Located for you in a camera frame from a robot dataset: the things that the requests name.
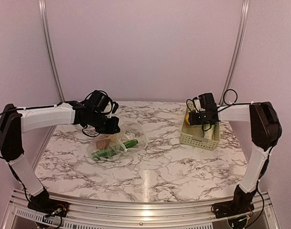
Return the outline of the yellow orange fake corn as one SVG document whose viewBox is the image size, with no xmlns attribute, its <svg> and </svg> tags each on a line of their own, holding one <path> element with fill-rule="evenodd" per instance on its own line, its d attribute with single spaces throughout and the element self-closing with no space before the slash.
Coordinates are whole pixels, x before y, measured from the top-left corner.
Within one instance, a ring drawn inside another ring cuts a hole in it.
<svg viewBox="0 0 291 229">
<path fill-rule="evenodd" d="M 188 125 L 191 125 L 190 123 L 190 119 L 189 119 L 189 116 L 190 116 L 190 113 L 187 113 L 186 116 L 185 116 L 185 121 Z"/>
</svg>

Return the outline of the polka dot zip top bag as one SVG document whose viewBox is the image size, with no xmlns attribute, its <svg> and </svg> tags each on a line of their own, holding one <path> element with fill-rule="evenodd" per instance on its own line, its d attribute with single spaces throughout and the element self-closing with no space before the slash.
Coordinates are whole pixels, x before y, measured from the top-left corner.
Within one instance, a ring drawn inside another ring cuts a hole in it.
<svg viewBox="0 0 291 229">
<path fill-rule="evenodd" d="M 137 123 L 137 122 L 124 122 L 120 126 L 121 131 L 117 134 L 114 135 L 103 135 L 100 134 L 99 136 L 95 137 L 94 140 L 88 145 L 86 148 L 86 152 L 89 156 L 90 159 L 94 160 L 92 158 L 92 153 L 98 151 L 96 148 L 96 141 L 101 140 L 101 139 L 110 139 L 110 145 L 109 146 L 114 146 L 129 140 L 137 139 L 138 140 L 138 145 L 128 149 L 127 152 L 120 153 L 110 159 L 102 159 L 102 160 L 94 160 L 94 161 L 114 161 L 118 160 L 119 158 L 122 157 L 127 157 L 131 155 L 134 152 L 138 152 L 141 150 L 144 150 L 147 147 L 147 137 L 146 134 L 142 128 L 142 126 Z"/>
</svg>

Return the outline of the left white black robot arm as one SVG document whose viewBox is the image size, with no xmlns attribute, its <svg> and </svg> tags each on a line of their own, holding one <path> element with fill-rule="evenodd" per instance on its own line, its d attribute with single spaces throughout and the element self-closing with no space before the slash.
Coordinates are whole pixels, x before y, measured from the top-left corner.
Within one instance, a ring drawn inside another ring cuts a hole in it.
<svg viewBox="0 0 291 229">
<path fill-rule="evenodd" d="M 50 212 L 54 202 L 26 155 L 31 146 L 35 146 L 27 143 L 34 139 L 31 135 L 59 125 L 91 126 L 98 134 L 117 134 L 119 119 L 114 114 L 118 107 L 118 102 L 102 90 L 94 90 L 80 102 L 67 100 L 31 107 L 5 105 L 0 113 L 0 159 L 30 194 L 27 201 L 32 207 Z"/>
</svg>

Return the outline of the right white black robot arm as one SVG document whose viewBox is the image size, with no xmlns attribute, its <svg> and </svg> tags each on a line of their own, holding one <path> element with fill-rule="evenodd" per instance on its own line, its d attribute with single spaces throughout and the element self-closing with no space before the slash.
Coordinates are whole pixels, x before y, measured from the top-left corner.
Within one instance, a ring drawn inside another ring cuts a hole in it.
<svg viewBox="0 0 291 229">
<path fill-rule="evenodd" d="M 270 102 L 224 103 L 218 106 L 212 93 L 201 94 L 191 100 L 194 109 L 188 112 L 188 123 L 212 127 L 217 122 L 248 122 L 251 130 L 252 151 L 243 179 L 236 186 L 233 199 L 215 203 L 212 212 L 226 217 L 253 210 L 252 201 L 259 191 L 260 179 L 266 172 L 270 154 L 277 145 L 282 126 Z"/>
</svg>

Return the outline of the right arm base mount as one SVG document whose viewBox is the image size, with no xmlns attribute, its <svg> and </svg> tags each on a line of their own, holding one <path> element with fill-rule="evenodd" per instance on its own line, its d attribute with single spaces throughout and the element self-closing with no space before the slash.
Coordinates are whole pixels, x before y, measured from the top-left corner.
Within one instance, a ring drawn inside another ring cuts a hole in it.
<svg viewBox="0 0 291 229">
<path fill-rule="evenodd" d="M 225 201 L 215 203 L 211 206 L 211 212 L 215 214 L 217 219 L 232 217 L 235 215 L 251 212 L 253 210 L 254 205 L 251 202 L 242 205 L 235 205 L 233 201 Z"/>
</svg>

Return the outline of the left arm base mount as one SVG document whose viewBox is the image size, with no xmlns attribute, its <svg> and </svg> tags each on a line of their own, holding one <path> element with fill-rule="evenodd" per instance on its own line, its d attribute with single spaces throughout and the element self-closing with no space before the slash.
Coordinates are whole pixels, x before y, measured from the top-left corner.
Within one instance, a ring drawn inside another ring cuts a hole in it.
<svg viewBox="0 0 291 229">
<path fill-rule="evenodd" d="M 34 203 L 28 203 L 28 208 L 41 212 L 41 213 L 45 213 L 46 215 L 52 215 L 52 213 L 54 211 L 56 211 L 57 209 L 61 209 L 61 212 L 58 214 L 58 216 L 61 217 L 66 217 L 67 212 L 68 212 L 68 208 L 69 208 L 69 203 L 66 201 L 60 201 L 60 200 L 55 200 L 55 199 L 49 199 L 48 203 L 44 203 L 43 205 L 36 206 Z"/>
</svg>

